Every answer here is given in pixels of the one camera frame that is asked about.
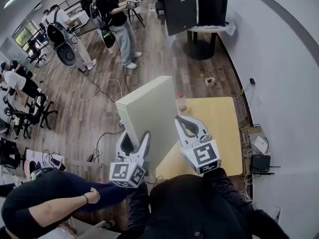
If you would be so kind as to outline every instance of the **person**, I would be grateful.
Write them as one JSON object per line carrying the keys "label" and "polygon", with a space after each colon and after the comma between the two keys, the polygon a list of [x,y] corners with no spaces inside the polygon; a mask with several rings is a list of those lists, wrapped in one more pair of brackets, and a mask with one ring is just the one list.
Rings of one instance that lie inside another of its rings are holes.
{"label": "person", "polygon": [[25,70],[24,66],[20,64],[17,60],[12,60],[8,63],[1,63],[1,72],[3,71],[14,71],[22,77],[32,77],[32,73],[29,70]]}
{"label": "person", "polygon": [[150,195],[141,184],[128,200],[129,229],[118,239],[288,238],[270,216],[244,201],[222,168],[203,177],[177,176]]}
{"label": "person", "polygon": [[75,174],[54,170],[13,189],[1,215],[1,239],[34,239],[54,230],[73,212],[94,212],[122,202],[128,190],[112,182],[89,182]]}
{"label": "person", "polygon": [[126,1],[95,0],[95,5],[115,36],[121,52],[122,65],[131,70],[136,69],[137,65],[132,59],[141,57],[142,53],[136,52],[132,26],[124,13],[127,7]]}
{"label": "person", "polygon": [[6,92],[6,95],[4,96],[5,100],[7,100],[11,88],[15,89],[17,95],[20,97],[22,95],[21,91],[23,91],[33,99],[35,97],[41,96],[47,99],[45,94],[39,92],[38,86],[33,80],[31,80],[29,77],[20,76],[14,71],[4,71],[4,73],[0,77],[0,84],[2,82],[5,82],[8,85],[8,90]]}
{"label": "person", "polygon": [[[58,23],[60,23],[65,29],[68,29],[69,27],[72,28],[73,27],[72,20],[69,18],[69,16],[66,14],[65,11],[60,10],[59,5],[57,5],[57,4],[53,5],[50,9],[50,14],[47,16],[47,18],[45,20],[46,28],[48,28],[48,25],[50,23],[54,22],[54,15],[55,15],[56,11],[58,11],[56,21]],[[87,66],[88,70],[92,70],[96,64],[96,59],[91,60],[91,57],[90,57],[88,51],[86,50],[84,44],[82,43],[82,41],[78,38],[77,43],[73,43],[72,39],[74,39],[74,38],[72,38],[72,37],[73,37],[73,35],[69,34],[69,36],[68,36],[69,39],[66,41],[69,42],[69,44],[72,46],[73,49],[75,49],[79,52],[81,58],[83,59],[83,62]]]}
{"label": "person", "polygon": [[49,10],[44,10],[43,12],[43,17],[42,17],[42,20],[41,20],[41,23],[44,25],[45,24],[45,20],[46,20],[46,17],[50,14]]}

